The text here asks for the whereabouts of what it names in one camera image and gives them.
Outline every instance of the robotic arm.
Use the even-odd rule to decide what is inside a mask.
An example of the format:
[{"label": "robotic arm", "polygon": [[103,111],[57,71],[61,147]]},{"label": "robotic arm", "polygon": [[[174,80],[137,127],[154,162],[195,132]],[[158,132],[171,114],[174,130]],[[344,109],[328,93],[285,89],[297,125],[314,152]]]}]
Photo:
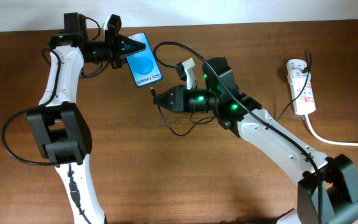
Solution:
[{"label": "robotic arm", "polygon": [[[76,224],[107,223],[93,187],[90,172],[91,132],[76,102],[76,90],[85,62],[108,62],[120,68],[126,57],[145,49],[145,44],[119,35],[121,19],[112,15],[104,26],[105,40],[88,41],[86,17],[65,14],[65,31],[52,36],[47,88],[38,107],[27,113],[34,138],[44,159],[56,164],[66,188]],[[62,122],[63,129],[52,126]]]},{"label": "robotic arm", "polygon": [[[163,42],[156,48],[161,45],[177,45],[201,57],[179,43]],[[276,223],[319,223],[319,181],[310,159],[316,164],[321,181],[333,184],[329,189],[322,187],[321,223],[353,223],[358,219],[358,175],[348,157],[341,154],[333,159],[313,149],[279,125],[260,103],[245,93],[240,94],[225,58],[204,61],[203,71],[206,89],[189,90],[179,85],[157,95],[151,88],[153,103],[175,113],[213,111],[224,129],[258,147],[283,169],[298,187],[298,210],[289,211]]]}]

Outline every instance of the white wall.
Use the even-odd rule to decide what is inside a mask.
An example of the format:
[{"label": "white wall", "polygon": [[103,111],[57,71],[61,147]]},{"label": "white wall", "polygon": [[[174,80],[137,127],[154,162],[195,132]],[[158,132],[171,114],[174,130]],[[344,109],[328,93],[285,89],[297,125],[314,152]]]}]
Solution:
[{"label": "white wall", "polygon": [[358,19],[358,0],[0,0],[0,31],[62,29],[65,12],[123,27],[320,21]]}]

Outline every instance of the smartphone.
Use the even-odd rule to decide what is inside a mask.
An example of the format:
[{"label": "smartphone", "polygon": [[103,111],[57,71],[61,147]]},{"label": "smartphone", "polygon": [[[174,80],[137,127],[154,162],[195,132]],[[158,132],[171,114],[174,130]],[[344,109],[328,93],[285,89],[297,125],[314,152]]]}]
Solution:
[{"label": "smartphone", "polygon": [[160,68],[153,56],[146,34],[140,32],[129,36],[129,38],[146,45],[145,50],[127,57],[136,86],[142,87],[162,80]]}]

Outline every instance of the brown tabletop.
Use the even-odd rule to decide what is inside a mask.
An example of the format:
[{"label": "brown tabletop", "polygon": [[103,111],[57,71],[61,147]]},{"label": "brown tabletop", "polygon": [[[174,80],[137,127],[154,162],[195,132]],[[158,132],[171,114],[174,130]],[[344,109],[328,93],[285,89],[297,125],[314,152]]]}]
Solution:
[{"label": "brown tabletop", "polygon": [[[358,21],[125,28],[121,33],[140,31],[151,46],[172,40],[205,58],[226,57],[240,91],[274,118],[290,100],[286,62],[304,59],[309,49],[315,131],[334,141],[358,142]],[[55,33],[0,33],[0,131],[11,114],[41,99],[49,67],[40,50]],[[162,47],[159,56],[173,64],[191,57],[176,47]],[[204,86],[201,62],[196,64],[198,84]],[[183,84],[175,70],[160,68],[163,80],[154,85],[158,92]],[[137,88],[126,65],[80,80],[77,105],[92,132],[92,179],[109,223],[219,223],[277,217],[296,208],[296,186],[286,174],[216,121],[186,137],[174,136],[152,104],[149,88]],[[191,126],[188,114],[165,114],[178,132]],[[358,171],[358,147],[318,141],[292,107],[280,123],[319,151],[347,155]],[[18,155],[42,160],[24,117],[11,124],[7,141]],[[73,223],[55,169],[15,161],[1,140],[0,223]]]}]

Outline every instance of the wooden surface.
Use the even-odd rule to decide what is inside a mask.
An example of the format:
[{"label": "wooden surface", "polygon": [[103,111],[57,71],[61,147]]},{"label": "wooden surface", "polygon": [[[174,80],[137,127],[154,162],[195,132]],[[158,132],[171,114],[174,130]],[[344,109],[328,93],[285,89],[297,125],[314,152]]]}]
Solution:
[{"label": "wooden surface", "polygon": [[[151,46],[174,40],[206,58],[225,56],[240,91],[273,117],[290,97],[285,63],[311,50],[314,129],[328,139],[358,141],[358,21],[153,27],[121,33],[140,31]],[[49,67],[40,49],[54,33],[0,33],[0,130],[11,114],[41,99]],[[159,55],[174,64],[190,57],[174,47],[161,48]],[[201,80],[201,63],[196,63]],[[163,80],[154,85],[158,92],[183,84],[174,70],[161,69]],[[276,217],[296,208],[296,187],[285,173],[216,121],[187,137],[174,136],[152,104],[149,88],[137,88],[127,66],[80,80],[77,105],[93,135],[91,173],[109,223],[218,223]],[[165,114],[178,132],[190,127],[188,115]],[[358,148],[319,142],[293,108],[281,124],[332,157],[346,154],[358,170]],[[42,160],[24,118],[12,123],[7,140],[18,155]],[[1,140],[0,223],[73,223],[54,168],[15,161]]]}]

